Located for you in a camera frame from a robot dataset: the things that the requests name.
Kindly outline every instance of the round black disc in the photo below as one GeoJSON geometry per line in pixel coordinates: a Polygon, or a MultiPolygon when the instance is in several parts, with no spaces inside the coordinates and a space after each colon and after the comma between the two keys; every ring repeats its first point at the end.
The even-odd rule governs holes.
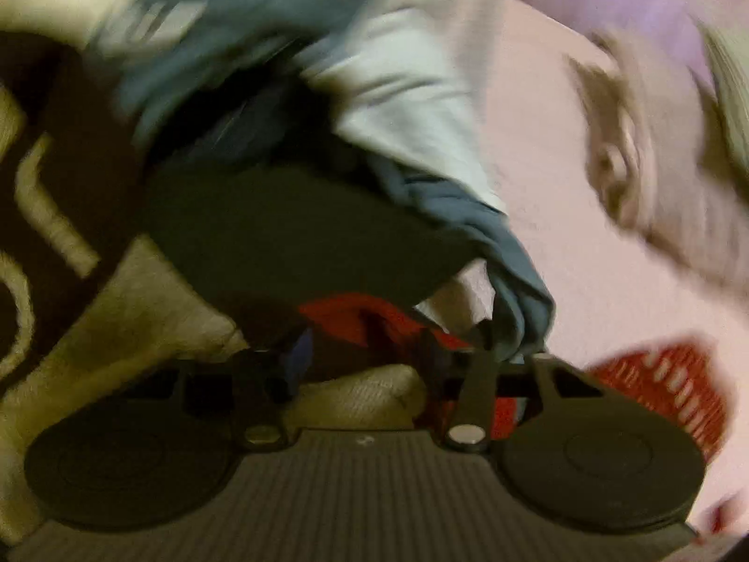
{"type": "Polygon", "coordinates": [[[519,427],[502,449],[520,497],[593,531],[641,531],[686,518],[705,474],[689,435],[627,403],[565,405],[519,427]]]}
{"type": "Polygon", "coordinates": [[[96,406],[29,448],[31,491],[52,518],[122,531],[173,519],[209,500],[231,465],[215,427],[151,403],[96,406]]]}

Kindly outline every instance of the dark brown fabric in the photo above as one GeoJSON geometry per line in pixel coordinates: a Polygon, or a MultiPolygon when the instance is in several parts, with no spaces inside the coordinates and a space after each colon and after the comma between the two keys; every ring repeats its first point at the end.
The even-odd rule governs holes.
{"type": "MultiPolygon", "coordinates": [[[[35,319],[25,359],[0,380],[2,395],[51,350],[121,259],[134,236],[139,167],[128,130],[115,120],[106,91],[72,48],[0,33],[0,84],[27,116],[0,155],[0,251],[23,271],[35,319]],[[83,275],[28,221],[16,200],[20,163],[40,138],[49,148],[40,160],[37,188],[98,256],[95,268],[83,275]]],[[[0,357],[13,344],[17,327],[13,298],[1,288],[0,357]]]]}

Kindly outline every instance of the gray-blue garment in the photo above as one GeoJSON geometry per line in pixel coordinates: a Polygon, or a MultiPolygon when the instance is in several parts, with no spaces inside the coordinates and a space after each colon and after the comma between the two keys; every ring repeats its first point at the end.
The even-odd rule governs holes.
{"type": "MultiPolygon", "coordinates": [[[[138,0],[131,11],[140,11],[141,17],[114,20],[102,30],[94,45],[106,46],[105,52],[95,56],[121,75],[117,108],[136,122],[138,142],[154,146],[151,161],[162,163],[156,168],[148,193],[145,221],[149,231],[195,289],[219,307],[230,292],[250,293],[254,288],[263,288],[265,293],[273,293],[276,288],[267,281],[276,276],[272,264],[264,266],[264,270],[252,270],[248,264],[253,259],[261,261],[259,251],[272,253],[281,245],[285,253],[276,255],[275,261],[284,262],[286,272],[296,270],[294,275],[299,275],[306,272],[308,262],[320,260],[313,264],[320,274],[316,275],[315,270],[308,272],[309,277],[319,279],[314,285],[297,280],[292,289],[278,274],[278,289],[284,288],[281,295],[295,302],[325,291],[331,294],[358,290],[379,294],[396,304],[417,303],[425,297],[414,294],[434,291],[440,277],[444,282],[470,259],[484,258],[495,290],[493,344],[498,359],[538,350],[551,327],[553,300],[508,229],[504,215],[452,180],[415,170],[387,154],[368,152],[336,138],[329,120],[336,103],[303,85],[302,68],[316,59],[330,61],[345,55],[345,30],[370,1],[138,0]],[[184,26],[178,27],[176,38],[167,31],[168,39],[164,41],[160,28],[165,23],[173,24],[174,11],[185,3],[189,5],[177,15],[186,19],[184,26]],[[191,10],[199,13],[193,15],[191,10]],[[248,79],[253,70],[261,75],[259,84],[257,78],[248,79]],[[211,95],[223,95],[221,91],[227,86],[234,89],[234,101],[213,99],[216,110],[212,123],[198,135],[190,134],[194,125],[185,114],[190,104],[195,99],[208,96],[210,100],[211,95]],[[165,129],[173,141],[162,140],[165,129]],[[356,245],[356,251],[360,251],[356,255],[337,255],[341,261],[338,269],[330,267],[329,254],[324,260],[322,253],[317,253],[315,259],[299,258],[297,253],[304,252],[297,251],[294,244],[286,244],[287,240],[281,237],[275,237],[274,246],[258,246],[259,240],[247,237],[248,230],[262,236],[262,230],[255,228],[256,219],[267,214],[242,212],[257,208],[252,199],[261,194],[257,186],[262,183],[261,178],[253,173],[258,166],[303,168],[312,174],[308,178],[312,185],[316,179],[324,178],[374,197],[376,200],[359,202],[354,195],[338,192],[331,185],[330,196],[335,195],[340,201],[339,209],[331,213],[340,216],[335,215],[328,224],[331,228],[356,226],[356,230],[343,230],[352,236],[371,230],[376,236],[374,244],[356,245]],[[377,215],[377,201],[381,199],[387,199],[390,210],[377,215]],[[413,245],[413,251],[423,253],[411,256],[421,261],[422,272],[405,270],[412,278],[424,279],[421,288],[418,281],[398,281],[396,275],[387,280],[377,272],[381,264],[383,271],[390,273],[388,267],[397,266],[392,264],[392,256],[398,254],[394,244],[406,246],[413,239],[393,239],[387,229],[377,229],[371,221],[346,214],[346,210],[369,213],[371,209],[372,218],[386,219],[392,215],[392,206],[400,208],[403,218],[416,215],[426,226],[424,243],[413,245]],[[441,251],[445,252],[444,259],[439,255],[441,251]],[[360,263],[354,267],[346,264],[344,268],[343,262],[353,259],[360,263]],[[361,272],[358,278],[357,266],[361,272]]],[[[290,179],[289,185],[280,187],[292,192],[291,187],[300,178],[290,179]]],[[[325,195],[315,196],[319,200],[325,195]]],[[[278,196],[277,200],[291,204],[291,198],[278,196]]],[[[310,205],[310,218],[313,208],[322,209],[310,205]]],[[[268,225],[281,225],[282,216],[281,211],[272,220],[276,224],[271,224],[271,216],[267,215],[268,225]]],[[[413,230],[411,236],[421,234],[413,230]]],[[[319,238],[328,238],[328,232],[317,229],[319,238]]],[[[336,238],[338,233],[339,230],[332,232],[330,238],[336,238]]],[[[313,242],[314,238],[305,240],[306,245],[313,242]]],[[[401,257],[408,261],[408,256],[401,257]]]]}

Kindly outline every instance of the ribbed gray surface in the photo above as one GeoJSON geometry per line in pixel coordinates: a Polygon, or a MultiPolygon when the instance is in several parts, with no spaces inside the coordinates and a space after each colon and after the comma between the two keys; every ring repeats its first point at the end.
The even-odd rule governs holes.
{"type": "Polygon", "coordinates": [[[580,533],[517,503],[476,456],[424,432],[306,431],[247,457],[226,489],[176,522],[83,533],[47,522],[10,562],[656,562],[682,526],[630,537],[580,533]]]}

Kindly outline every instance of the circular cover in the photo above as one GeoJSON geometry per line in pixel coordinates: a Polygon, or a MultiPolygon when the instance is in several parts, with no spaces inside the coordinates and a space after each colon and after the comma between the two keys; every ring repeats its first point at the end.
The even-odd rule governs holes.
{"type": "Polygon", "coordinates": [[[25,472],[44,511],[89,530],[151,526],[199,507],[220,488],[231,448],[215,428],[154,411],[99,405],[44,431],[25,472]]]}
{"type": "Polygon", "coordinates": [[[692,439],[626,402],[564,403],[519,427],[501,462],[548,516],[602,532],[684,520],[705,473],[692,439]]]}

